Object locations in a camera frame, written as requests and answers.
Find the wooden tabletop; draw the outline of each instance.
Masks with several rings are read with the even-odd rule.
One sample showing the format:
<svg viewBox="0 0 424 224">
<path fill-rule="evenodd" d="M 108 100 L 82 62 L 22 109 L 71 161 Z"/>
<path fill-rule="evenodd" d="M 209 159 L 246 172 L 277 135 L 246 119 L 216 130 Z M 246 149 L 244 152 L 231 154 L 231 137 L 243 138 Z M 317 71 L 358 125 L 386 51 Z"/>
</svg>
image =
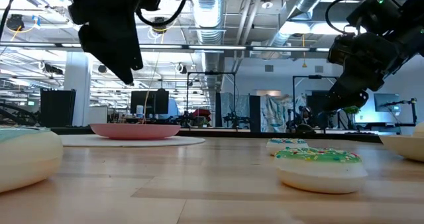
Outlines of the wooden tabletop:
<svg viewBox="0 0 424 224">
<path fill-rule="evenodd" d="M 361 155 L 368 171 L 359 192 L 327 195 L 281 184 L 266 139 L 206 139 L 65 148 L 55 176 L 0 194 L 0 223 L 424 223 L 424 163 L 381 144 L 308 140 Z"/>
</svg>

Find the frosted donut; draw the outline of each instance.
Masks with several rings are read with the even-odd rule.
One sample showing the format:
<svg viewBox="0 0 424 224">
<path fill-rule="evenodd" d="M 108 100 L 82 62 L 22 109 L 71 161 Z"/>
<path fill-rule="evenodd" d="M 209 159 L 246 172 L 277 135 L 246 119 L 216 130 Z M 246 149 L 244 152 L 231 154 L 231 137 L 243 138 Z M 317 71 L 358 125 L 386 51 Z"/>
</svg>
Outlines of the frosted donut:
<svg viewBox="0 0 424 224">
<path fill-rule="evenodd" d="M 273 156 L 285 148 L 308 148 L 303 139 L 272 138 L 266 143 L 266 150 Z"/>
<path fill-rule="evenodd" d="M 0 192 L 47 179 L 62 155 L 62 141 L 49 129 L 0 127 Z"/>
<path fill-rule="evenodd" d="M 281 181 L 302 190 L 326 194 L 358 191 L 367 173 L 357 154 L 318 148 L 287 148 L 276 153 Z"/>
</svg>

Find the ventilation duct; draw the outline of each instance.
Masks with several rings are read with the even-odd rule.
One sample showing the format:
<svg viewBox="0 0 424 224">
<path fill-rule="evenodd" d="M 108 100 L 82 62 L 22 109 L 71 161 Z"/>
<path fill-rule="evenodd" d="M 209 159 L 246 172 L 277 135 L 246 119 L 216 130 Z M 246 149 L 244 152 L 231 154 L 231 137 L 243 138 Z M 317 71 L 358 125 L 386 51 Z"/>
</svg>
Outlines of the ventilation duct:
<svg viewBox="0 0 424 224">
<path fill-rule="evenodd" d="M 220 28 L 223 22 L 224 0 L 192 0 L 193 15 L 196 27 L 208 28 L 198 30 L 199 43 L 203 45 L 216 45 L 223 43 L 223 32 L 211 28 Z M 224 68 L 223 55 L 220 53 L 203 52 L 201 55 L 203 71 L 222 72 Z M 205 84 L 209 91 L 217 91 L 221 87 L 222 76 L 206 76 Z M 215 95 L 210 94 L 211 104 L 214 105 Z"/>
<path fill-rule="evenodd" d="M 281 21 L 285 23 L 290 18 L 296 17 L 303 13 L 311 12 L 319 2 L 320 0 L 295 0 L 294 3 L 293 1 L 288 1 L 282 8 L 283 17 L 281 18 Z M 285 29 L 284 25 L 285 24 L 283 24 L 280 31 L 277 32 L 274 37 L 268 41 L 267 46 L 283 46 L 287 42 L 293 33 Z M 263 59 L 276 58 L 276 53 L 264 52 L 260 57 Z"/>
</svg>

